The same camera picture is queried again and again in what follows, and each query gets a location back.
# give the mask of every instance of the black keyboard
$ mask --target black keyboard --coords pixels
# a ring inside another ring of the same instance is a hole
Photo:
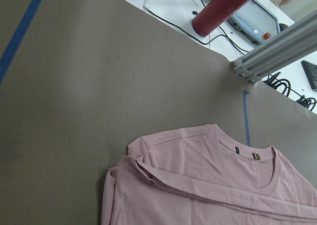
[[[302,66],[312,90],[317,90],[317,65],[303,60]]]

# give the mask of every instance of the red cylinder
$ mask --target red cylinder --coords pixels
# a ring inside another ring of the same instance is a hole
[[[249,0],[212,0],[192,20],[196,33],[207,36]]]

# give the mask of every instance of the blue tape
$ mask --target blue tape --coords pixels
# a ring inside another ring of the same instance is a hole
[[[251,147],[250,131],[249,131],[249,123],[248,123],[248,112],[247,112],[247,94],[248,93],[249,92],[246,90],[243,91],[243,115],[244,115],[244,127],[246,129],[247,146]]]
[[[42,0],[32,0],[0,58],[0,84]]]

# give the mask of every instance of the white desk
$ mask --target white desk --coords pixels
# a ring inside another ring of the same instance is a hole
[[[203,38],[199,36],[191,25],[191,20],[195,17],[192,13],[193,11],[200,12],[204,7],[200,0],[127,0],[136,7],[143,9],[143,6],[151,10],[153,13],[162,17],[163,19],[176,24],[177,26],[184,29],[189,34],[193,35],[202,42],[209,42],[212,38],[222,31],[217,28],[209,34],[209,36]],[[271,11],[278,19],[280,23],[284,23],[288,26],[292,25],[294,21],[290,19],[283,11],[276,7],[269,0],[258,0],[263,4],[269,11]],[[179,29],[171,26],[175,30],[181,32]],[[226,34],[233,40],[239,47],[251,51],[256,45],[252,44],[242,33],[235,31],[229,23],[224,22],[221,27],[225,30]],[[203,45],[204,47],[211,49],[217,53],[225,56],[229,61],[233,61],[240,57],[241,54],[233,48],[231,43],[224,37],[218,37],[213,42],[208,45]],[[291,82],[292,89],[297,91],[301,95],[305,95],[306,98],[314,97],[317,98],[317,92],[310,88],[306,75],[301,66],[301,61],[305,59],[311,63],[317,64],[317,53],[314,52],[290,65],[279,70],[281,74],[279,78],[286,78]],[[298,100],[299,96],[295,93],[291,93],[289,98],[292,100]]]

